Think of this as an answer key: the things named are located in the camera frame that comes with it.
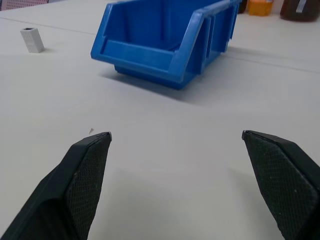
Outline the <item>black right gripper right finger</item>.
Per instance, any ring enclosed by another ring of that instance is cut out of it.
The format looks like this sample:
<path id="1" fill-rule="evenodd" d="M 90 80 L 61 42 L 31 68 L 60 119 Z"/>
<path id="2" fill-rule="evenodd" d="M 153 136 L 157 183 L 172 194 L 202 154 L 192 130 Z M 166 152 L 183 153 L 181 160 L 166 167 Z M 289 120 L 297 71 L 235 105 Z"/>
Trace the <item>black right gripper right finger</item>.
<path id="1" fill-rule="evenodd" d="M 259 191 L 286 240 L 320 238 L 320 167 L 294 142 L 244 130 Z"/>

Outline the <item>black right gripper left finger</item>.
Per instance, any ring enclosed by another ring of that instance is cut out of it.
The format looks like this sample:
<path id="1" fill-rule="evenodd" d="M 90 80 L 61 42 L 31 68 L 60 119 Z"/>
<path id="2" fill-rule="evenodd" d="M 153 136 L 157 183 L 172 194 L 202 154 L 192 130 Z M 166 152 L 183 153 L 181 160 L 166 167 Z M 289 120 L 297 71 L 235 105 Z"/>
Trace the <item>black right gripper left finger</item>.
<path id="1" fill-rule="evenodd" d="M 74 143 L 37 185 L 3 240 L 86 240 L 96 215 L 112 134 Z"/>

